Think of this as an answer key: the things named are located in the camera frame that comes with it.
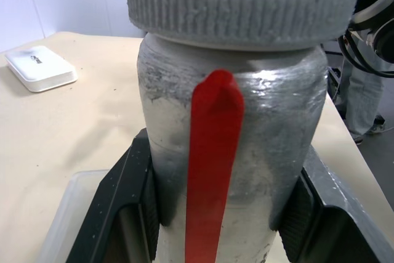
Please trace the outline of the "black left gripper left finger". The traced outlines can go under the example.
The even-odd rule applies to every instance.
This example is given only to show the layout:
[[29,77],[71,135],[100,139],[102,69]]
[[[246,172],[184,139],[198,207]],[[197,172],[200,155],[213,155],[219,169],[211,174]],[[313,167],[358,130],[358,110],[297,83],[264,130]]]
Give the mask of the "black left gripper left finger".
[[100,181],[67,262],[153,262],[159,235],[150,144],[142,129]]

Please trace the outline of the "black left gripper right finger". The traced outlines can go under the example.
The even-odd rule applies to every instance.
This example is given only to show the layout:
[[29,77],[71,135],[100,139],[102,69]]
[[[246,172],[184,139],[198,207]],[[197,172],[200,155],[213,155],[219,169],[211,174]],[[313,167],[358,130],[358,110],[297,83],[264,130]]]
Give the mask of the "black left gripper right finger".
[[279,233],[289,262],[393,262],[388,238],[313,147],[303,159],[269,148],[268,167],[268,229]]

